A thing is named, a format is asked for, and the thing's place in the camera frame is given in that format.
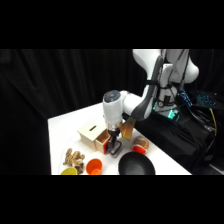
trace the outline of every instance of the wooden crate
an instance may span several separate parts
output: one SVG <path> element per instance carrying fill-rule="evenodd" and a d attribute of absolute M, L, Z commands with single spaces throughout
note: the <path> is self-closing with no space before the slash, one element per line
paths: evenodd
<path fill-rule="evenodd" d="M 81 141 L 93 151 L 100 151 L 103 154 L 107 153 L 107 144 L 110 139 L 110 135 L 107 129 L 99 124 L 95 120 L 89 122 L 84 127 L 78 130 Z"/>

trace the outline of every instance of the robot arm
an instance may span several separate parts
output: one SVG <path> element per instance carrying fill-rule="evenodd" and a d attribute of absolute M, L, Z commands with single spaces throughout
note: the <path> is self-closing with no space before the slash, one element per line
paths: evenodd
<path fill-rule="evenodd" d="M 146 70 L 148 82 L 142 97 L 126 91 L 110 91 L 104 95 L 104 118 L 111 135 L 109 148 L 114 147 L 117 136 L 120 134 L 124 112 L 137 121 L 148 118 L 152 109 L 153 96 L 157 90 L 156 83 L 162 74 L 164 61 L 161 49 L 135 49 L 133 54 L 137 63 Z"/>
<path fill-rule="evenodd" d="M 172 82 L 181 83 L 180 89 L 183 89 L 185 82 L 193 82 L 199 74 L 198 68 L 190 59 L 189 49 L 167 50 L 166 56 L 171 63 L 167 65 L 164 65 L 165 56 L 162 56 L 162 49 L 134 49 L 133 55 L 136 62 L 147 72 L 146 87 L 142 97 L 126 91 L 110 91 L 104 95 L 104 118 L 111 135 L 109 150 L 114 148 L 120 134 L 124 112 L 137 121 L 148 118 L 152 110 L 153 98 L 157 93 L 158 82 L 161 91 L 156 111 L 162 112 L 175 107 L 174 98 L 177 90 L 172 87 Z"/>

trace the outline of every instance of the black curtain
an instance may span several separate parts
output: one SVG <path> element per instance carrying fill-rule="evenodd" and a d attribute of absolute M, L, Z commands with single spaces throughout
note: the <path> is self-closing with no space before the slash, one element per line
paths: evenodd
<path fill-rule="evenodd" d="M 191 51 L 203 84 L 209 49 Z M 224 95 L 224 49 L 206 87 Z M 1 49 L 0 172 L 49 174 L 47 119 L 102 102 L 112 89 L 141 95 L 145 71 L 132 49 Z"/>

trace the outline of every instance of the orange bowl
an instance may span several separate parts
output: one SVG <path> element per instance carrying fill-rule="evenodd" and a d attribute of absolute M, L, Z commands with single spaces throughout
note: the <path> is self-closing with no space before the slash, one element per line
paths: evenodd
<path fill-rule="evenodd" d="M 103 164 L 99 159 L 93 159 L 88 162 L 86 172 L 88 175 L 100 175 L 102 172 Z"/>

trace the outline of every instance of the white table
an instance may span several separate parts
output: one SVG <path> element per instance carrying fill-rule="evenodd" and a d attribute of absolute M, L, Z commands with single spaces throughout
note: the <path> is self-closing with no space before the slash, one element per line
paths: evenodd
<path fill-rule="evenodd" d="M 65 153 L 68 149 L 67 147 L 72 147 L 72 144 L 76 141 L 80 142 L 80 135 L 77 133 L 77 130 L 92 120 L 104 124 L 102 104 L 97 104 L 48 120 L 52 175 L 60 174 L 63 168 L 62 163 L 65 159 Z M 131 141 L 119 139 L 119 141 L 123 143 L 123 149 L 116 159 L 112 158 L 111 155 L 103 155 L 100 152 L 87 149 L 84 145 L 83 150 L 79 148 L 78 151 L 86 155 L 84 164 L 92 158 L 98 158 L 103 162 L 102 174 L 118 175 L 118 162 L 120 158 L 131 151 L 133 140 L 139 135 L 143 136 L 137 130 L 134 130 Z M 152 142 L 150 142 L 150 148 L 146 156 L 152 161 L 157 175 L 191 175 Z"/>

